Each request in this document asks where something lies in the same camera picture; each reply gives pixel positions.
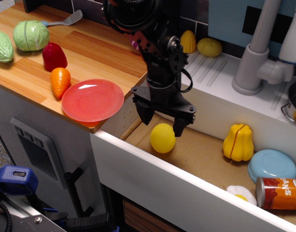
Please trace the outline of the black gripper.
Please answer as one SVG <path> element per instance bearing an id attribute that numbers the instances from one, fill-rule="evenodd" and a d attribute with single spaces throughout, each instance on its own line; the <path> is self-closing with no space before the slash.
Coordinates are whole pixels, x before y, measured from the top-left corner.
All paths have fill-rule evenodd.
<path id="1" fill-rule="evenodd" d="M 195 121 L 196 112 L 196 107 L 182 96 L 191 90 L 192 85 L 184 90 L 180 87 L 177 83 L 167 87 L 153 87 L 150 84 L 133 87 L 133 102 L 141 121 L 148 125 L 156 111 L 173 117 L 174 134 L 180 137 L 184 128 Z"/>

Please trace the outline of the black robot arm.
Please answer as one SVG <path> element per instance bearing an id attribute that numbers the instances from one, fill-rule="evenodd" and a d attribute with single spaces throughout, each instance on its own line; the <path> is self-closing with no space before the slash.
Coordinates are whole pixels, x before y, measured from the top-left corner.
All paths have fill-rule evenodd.
<path id="1" fill-rule="evenodd" d="M 133 102 L 143 123 L 148 125 L 155 112 L 174 118 L 173 131 L 180 137 L 195 120 L 196 107 L 189 103 L 181 87 L 186 75 L 188 54 L 178 37 L 174 5 L 163 0 L 106 0 L 103 15 L 117 32 L 137 43 L 147 66 L 145 87 L 133 87 Z"/>

